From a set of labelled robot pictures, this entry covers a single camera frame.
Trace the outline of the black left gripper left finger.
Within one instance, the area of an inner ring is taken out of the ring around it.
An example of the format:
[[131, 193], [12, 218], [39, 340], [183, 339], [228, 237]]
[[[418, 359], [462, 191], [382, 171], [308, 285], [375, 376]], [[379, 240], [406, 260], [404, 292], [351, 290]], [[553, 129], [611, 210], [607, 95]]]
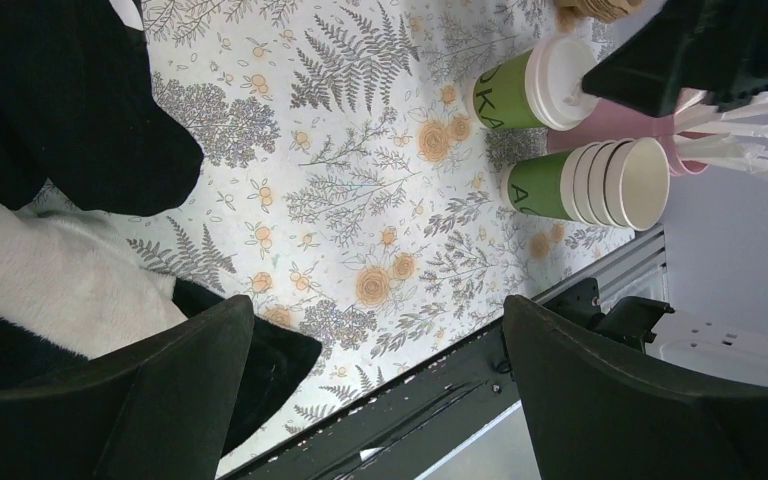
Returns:
[[233, 296], [85, 364], [0, 389], [0, 479], [211, 479], [254, 330]]

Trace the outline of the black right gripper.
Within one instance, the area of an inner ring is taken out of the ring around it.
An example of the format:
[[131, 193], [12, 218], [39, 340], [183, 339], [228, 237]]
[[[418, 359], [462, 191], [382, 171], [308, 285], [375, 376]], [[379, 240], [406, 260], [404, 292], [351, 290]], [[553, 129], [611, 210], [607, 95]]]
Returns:
[[768, 92], [768, 1], [667, 1], [581, 88], [653, 118], [685, 88], [707, 103], [748, 103]]

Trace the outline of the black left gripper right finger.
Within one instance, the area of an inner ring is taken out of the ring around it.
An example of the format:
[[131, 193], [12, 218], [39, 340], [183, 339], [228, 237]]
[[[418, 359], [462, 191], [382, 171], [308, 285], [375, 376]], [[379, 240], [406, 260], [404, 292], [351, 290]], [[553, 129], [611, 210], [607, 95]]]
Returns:
[[519, 295], [503, 334], [545, 479], [768, 479], [768, 387], [648, 356]]

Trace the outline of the white plastic cup lid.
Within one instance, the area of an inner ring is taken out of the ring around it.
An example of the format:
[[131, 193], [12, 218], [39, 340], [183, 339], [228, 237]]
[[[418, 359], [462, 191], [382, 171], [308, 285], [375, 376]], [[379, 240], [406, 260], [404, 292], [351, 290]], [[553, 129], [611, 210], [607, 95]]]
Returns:
[[529, 51], [524, 72], [525, 94], [541, 125], [568, 131], [593, 113], [598, 99], [583, 92], [582, 80], [596, 64], [590, 46], [571, 35], [540, 40]]

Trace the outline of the brown cardboard cup carrier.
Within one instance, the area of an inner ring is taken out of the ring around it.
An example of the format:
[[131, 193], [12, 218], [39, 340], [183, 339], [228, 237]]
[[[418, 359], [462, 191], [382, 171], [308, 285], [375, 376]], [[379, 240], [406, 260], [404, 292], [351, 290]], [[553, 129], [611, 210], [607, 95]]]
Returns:
[[559, 12], [575, 19], [594, 18], [613, 23], [637, 13], [645, 0], [555, 0]]

